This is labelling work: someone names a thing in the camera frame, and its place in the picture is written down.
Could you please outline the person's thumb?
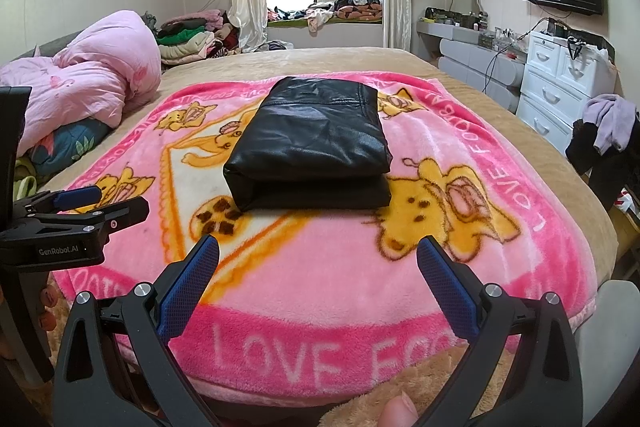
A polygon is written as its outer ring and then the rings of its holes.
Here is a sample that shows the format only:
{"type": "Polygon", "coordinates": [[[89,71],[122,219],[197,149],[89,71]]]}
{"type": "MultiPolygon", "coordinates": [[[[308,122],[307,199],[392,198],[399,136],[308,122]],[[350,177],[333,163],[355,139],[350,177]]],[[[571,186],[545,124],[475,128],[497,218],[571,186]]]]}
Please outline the person's thumb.
{"type": "Polygon", "coordinates": [[[418,411],[410,397],[401,392],[388,401],[378,418],[378,427],[412,427],[419,418],[418,411]]]}

